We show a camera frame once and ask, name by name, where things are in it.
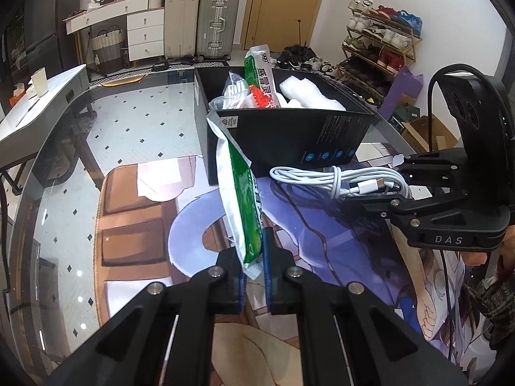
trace box label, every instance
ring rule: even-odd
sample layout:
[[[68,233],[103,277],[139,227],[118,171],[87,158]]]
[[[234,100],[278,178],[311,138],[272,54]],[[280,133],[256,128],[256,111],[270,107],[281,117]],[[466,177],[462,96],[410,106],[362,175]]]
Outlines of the box label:
[[[231,127],[238,127],[238,116],[226,116],[220,117],[220,119],[227,129],[231,129]]]

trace white suitcase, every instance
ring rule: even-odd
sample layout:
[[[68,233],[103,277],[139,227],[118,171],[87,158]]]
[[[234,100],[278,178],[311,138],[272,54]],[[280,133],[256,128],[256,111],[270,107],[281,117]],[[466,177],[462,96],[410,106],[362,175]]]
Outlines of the white suitcase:
[[[164,56],[195,55],[198,0],[165,0]]]

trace white cup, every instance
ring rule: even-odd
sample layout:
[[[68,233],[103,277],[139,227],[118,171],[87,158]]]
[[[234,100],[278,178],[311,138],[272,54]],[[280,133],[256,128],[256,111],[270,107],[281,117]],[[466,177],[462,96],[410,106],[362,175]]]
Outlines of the white cup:
[[[38,97],[41,97],[43,94],[46,94],[48,91],[48,82],[46,80],[46,72],[45,68],[38,69],[32,76],[35,92]]]

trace orange object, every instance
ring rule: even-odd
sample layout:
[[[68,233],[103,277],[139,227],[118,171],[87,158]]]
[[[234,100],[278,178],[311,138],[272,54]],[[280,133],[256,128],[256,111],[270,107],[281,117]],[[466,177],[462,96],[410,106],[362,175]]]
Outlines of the orange object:
[[[18,96],[12,96],[9,99],[9,103],[11,103],[11,107],[14,107],[14,105],[20,101],[20,98],[22,98],[25,95],[25,91],[20,93]]]

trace das logo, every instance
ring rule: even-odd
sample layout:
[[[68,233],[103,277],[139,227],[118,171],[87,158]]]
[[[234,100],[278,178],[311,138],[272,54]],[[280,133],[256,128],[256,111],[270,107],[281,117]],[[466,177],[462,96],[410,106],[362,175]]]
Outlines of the das logo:
[[[461,245],[463,237],[451,237],[437,235],[435,237],[435,244],[447,244],[447,245]]]

